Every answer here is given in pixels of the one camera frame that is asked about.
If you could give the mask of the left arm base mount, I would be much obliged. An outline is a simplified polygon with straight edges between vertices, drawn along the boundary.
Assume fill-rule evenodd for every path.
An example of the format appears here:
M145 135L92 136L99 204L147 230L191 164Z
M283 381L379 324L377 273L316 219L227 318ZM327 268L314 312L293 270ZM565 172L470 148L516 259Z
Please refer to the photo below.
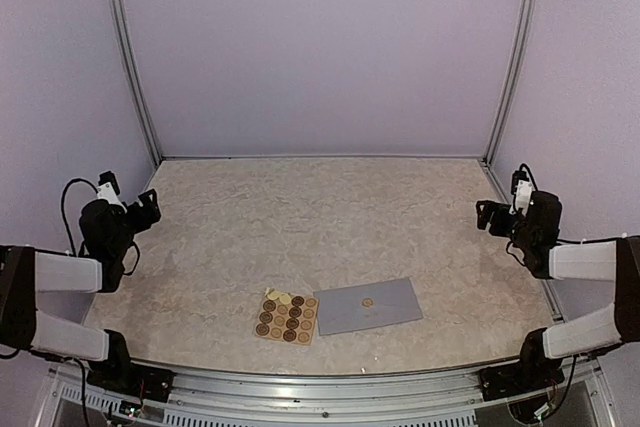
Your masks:
M142 401L167 403L174 377L171 370L138 364L125 357L90 361L87 382Z

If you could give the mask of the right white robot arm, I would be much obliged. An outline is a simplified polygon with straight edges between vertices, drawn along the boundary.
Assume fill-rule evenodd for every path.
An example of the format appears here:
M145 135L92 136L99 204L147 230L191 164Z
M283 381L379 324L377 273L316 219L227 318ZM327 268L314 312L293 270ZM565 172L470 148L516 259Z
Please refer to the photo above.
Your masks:
M605 307L573 320L530 332L520 361L511 373L523 391L535 389L551 371L551 362L639 341L639 238L562 243L560 199L533 190L513 202L480 200L477 227L508 240L519 250L519 263L536 279L607 281L615 284L614 299Z

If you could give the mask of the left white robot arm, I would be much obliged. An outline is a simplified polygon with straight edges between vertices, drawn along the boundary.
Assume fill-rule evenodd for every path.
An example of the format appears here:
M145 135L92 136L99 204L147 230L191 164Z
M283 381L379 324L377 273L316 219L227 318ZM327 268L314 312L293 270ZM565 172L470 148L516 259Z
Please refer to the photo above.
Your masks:
M157 192L150 189L136 202L121 202L110 184L81 210L83 256L54 253L32 246L1 248L1 344L17 351L77 358L99 369L121 392L140 381L137 365L123 335L86 327L52 316L37 307L38 292L114 293L125 270L135 236L161 219Z

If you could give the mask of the grey envelope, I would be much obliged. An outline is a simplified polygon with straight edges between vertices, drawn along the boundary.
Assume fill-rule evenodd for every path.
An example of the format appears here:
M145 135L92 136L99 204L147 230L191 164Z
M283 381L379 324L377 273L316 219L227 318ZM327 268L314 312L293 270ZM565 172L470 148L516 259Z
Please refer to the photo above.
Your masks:
M321 336L421 320L423 312L409 278L315 291ZM362 305L365 298L371 307Z

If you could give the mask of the brown sticker sheet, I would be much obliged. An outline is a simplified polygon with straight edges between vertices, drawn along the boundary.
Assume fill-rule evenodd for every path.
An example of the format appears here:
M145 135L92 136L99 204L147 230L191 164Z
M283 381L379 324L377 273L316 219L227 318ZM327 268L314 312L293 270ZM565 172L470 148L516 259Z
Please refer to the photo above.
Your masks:
M267 288L253 332L257 337L309 346L315 332L320 301L308 295L297 295Z

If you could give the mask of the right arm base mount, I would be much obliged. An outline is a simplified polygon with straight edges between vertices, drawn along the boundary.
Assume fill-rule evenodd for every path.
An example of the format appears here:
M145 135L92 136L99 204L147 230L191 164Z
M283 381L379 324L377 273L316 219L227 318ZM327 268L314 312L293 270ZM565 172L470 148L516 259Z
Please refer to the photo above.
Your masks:
M479 371L479 383L484 401L518 396L561 384L564 380L561 359L523 361L487 367Z

